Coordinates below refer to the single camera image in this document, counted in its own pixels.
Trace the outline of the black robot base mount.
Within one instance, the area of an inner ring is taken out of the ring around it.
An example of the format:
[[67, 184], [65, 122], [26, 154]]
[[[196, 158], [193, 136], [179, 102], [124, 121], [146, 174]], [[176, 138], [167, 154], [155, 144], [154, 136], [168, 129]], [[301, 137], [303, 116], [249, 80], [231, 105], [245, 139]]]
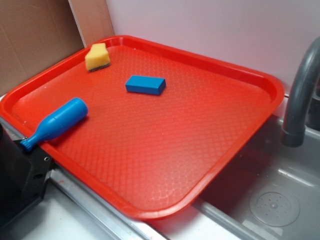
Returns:
[[36, 146], [25, 152], [0, 127], [0, 228], [3, 229], [44, 198], [52, 158]]

